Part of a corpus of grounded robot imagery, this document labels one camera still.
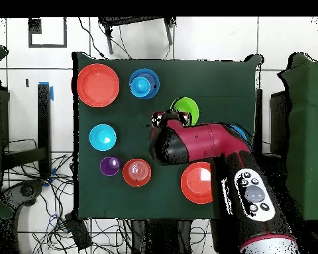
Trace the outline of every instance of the red cup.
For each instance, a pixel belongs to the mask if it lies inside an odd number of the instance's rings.
[[[141,187],[151,178],[151,167],[143,159],[131,159],[123,168],[123,177],[132,187]]]

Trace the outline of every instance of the red plate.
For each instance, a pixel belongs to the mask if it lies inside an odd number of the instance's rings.
[[[212,202],[211,164],[192,163],[185,169],[180,181],[183,194],[196,204]]]
[[[151,167],[143,159],[131,159],[124,165],[123,177],[132,187],[144,186],[151,178]]]
[[[92,107],[111,104],[119,92],[117,74],[104,64],[91,64],[83,68],[78,76],[79,98]]]

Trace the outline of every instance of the blue cup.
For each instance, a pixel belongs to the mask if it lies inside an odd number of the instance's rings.
[[[150,82],[141,76],[135,77],[131,83],[131,92],[136,97],[145,97],[151,90]]]
[[[151,69],[147,69],[147,68],[138,69],[131,75],[129,83],[130,83],[132,93],[133,93],[132,83],[137,77],[145,78],[150,83],[150,90],[146,95],[141,97],[139,96],[136,96],[136,97],[140,99],[151,99],[154,95],[157,94],[157,92],[159,91],[159,86],[160,86],[159,78]]]
[[[110,150],[117,141],[114,129],[108,124],[98,124],[89,133],[89,142],[99,151]]]

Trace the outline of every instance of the table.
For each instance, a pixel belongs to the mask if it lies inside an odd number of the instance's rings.
[[[120,83],[118,97],[109,106],[74,103],[79,112],[78,217],[218,218],[212,203],[194,204],[183,195],[180,177],[188,164],[164,167],[152,161],[148,152],[151,114],[167,110],[175,98],[187,96],[199,106],[198,123],[237,123],[253,134],[255,71],[262,57],[254,55],[244,62],[95,60],[79,52],[73,57],[78,60],[78,72],[89,64],[105,64]],[[140,100],[130,92],[130,76],[140,68],[149,68],[159,77],[159,92],[152,99]],[[89,132],[97,124],[108,124],[116,131],[117,143],[109,151],[97,151],[89,143]],[[121,160],[121,170],[114,177],[100,172],[100,161],[107,156]],[[151,180],[140,188],[123,180],[123,165],[132,158],[144,159],[152,169]]]

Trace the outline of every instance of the white tile wall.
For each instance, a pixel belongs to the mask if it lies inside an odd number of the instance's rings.
[[[68,18],[67,48],[29,48],[28,24],[26,18],[0,19],[0,45],[6,46],[6,60],[0,62],[0,80],[3,86],[8,86],[11,92],[9,105],[10,140],[32,138],[37,141],[37,85],[47,81],[54,87],[54,100],[51,101],[52,151],[73,151],[73,111],[72,91],[72,52],[85,52],[94,58],[100,58],[99,52],[93,47],[89,34],[80,26],[78,18]],[[110,55],[105,35],[99,28],[97,18],[81,18],[83,27],[91,31],[94,44],[107,58],[127,58],[125,52],[116,43],[123,46],[119,27],[114,27],[112,42],[114,54]],[[62,18],[42,18],[42,34],[32,35],[33,44],[61,44]],[[158,19],[142,23],[128,24],[121,27],[123,43],[127,52],[133,58],[164,59],[168,53],[168,39],[164,21]],[[318,60],[318,18],[311,17],[178,17],[175,28],[174,56],[178,60],[244,60],[251,54],[264,56],[260,86],[263,89],[263,140],[270,142],[270,95],[284,90],[277,73],[285,69],[289,56],[294,52],[307,52]],[[173,58],[173,48],[170,47],[168,59]],[[11,149],[32,148],[32,142],[11,144]],[[263,144],[264,151],[270,151],[269,144]],[[63,153],[52,153],[57,157]],[[68,164],[62,173],[71,175]],[[17,180],[17,175],[10,174],[10,179]],[[71,193],[72,186],[66,191]],[[43,187],[42,195],[48,203],[48,210],[54,213],[54,194],[50,187]],[[73,195],[63,194],[61,201],[64,212],[73,208]],[[22,254],[32,254],[36,241],[31,232],[45,232],[49,221],[46,205],[38,197],[34,206],[24,207],[18,224],[19,241]],[[192,224],[203,229],[207,220],[195,220]],[[88,221],[88,229],[92,236],[100,232],[95,220]],[[117,225],[116,220],[97,220],[104,230]],[[193,229],[191,242],[203,237],[202,231]],[[205,245],[192,245],[193,254],[216,254],[213,250],[211,228],[207,228]],[[115,234],[108,234],[111,243],[115,243]],[[93,238],[98,244],[105,244],[108,238],[100,234]],[[95,254],[107,254],[103,249],[97,249]]]
[[[318,60],[318,17],[259,17],[262,69],[285,69],[294,52]]]
[[[81,21],[88,29],[88,18],[81,18]],[[46,25],[51,30],[63,28],[59,20],[41,23],[42,28]],[[78,18],[67,18],[67,36],[67,48],[29,48],[28,19],[7,19],[8,68],[72,68],[72,52],[89,53],[89,35],[81,28]],[[47,44],[54,44],[54,39],[49,38]]]

